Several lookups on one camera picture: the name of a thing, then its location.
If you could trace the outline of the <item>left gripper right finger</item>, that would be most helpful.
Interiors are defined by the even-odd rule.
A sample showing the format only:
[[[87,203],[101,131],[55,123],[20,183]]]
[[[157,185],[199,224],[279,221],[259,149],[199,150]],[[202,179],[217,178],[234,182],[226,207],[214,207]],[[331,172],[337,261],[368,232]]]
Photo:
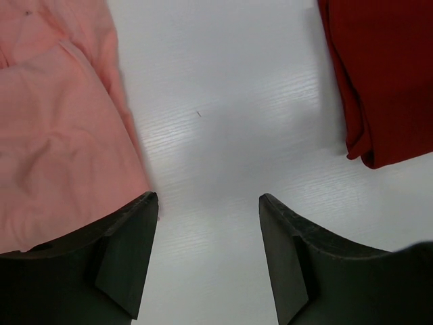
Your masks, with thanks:
[[[280,324],[431,324],[432,243],[388,252],[343,238],[271,194],[259,198]]]

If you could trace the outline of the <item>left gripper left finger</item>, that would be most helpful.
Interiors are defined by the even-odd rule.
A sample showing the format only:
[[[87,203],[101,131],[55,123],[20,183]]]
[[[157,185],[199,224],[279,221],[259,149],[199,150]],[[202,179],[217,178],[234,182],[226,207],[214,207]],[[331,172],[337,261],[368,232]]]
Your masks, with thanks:
[[[1,256],[2,324],[130,324],[138,318],[158,221],[146,192],[58,239]]]

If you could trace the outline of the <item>red t shirt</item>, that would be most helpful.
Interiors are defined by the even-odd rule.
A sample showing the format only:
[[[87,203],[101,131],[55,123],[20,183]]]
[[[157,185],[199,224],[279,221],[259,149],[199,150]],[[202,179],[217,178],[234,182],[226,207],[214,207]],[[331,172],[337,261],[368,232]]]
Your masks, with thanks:
[[[320,1],[347,157],[371,168],[432,151],[432,2]]]

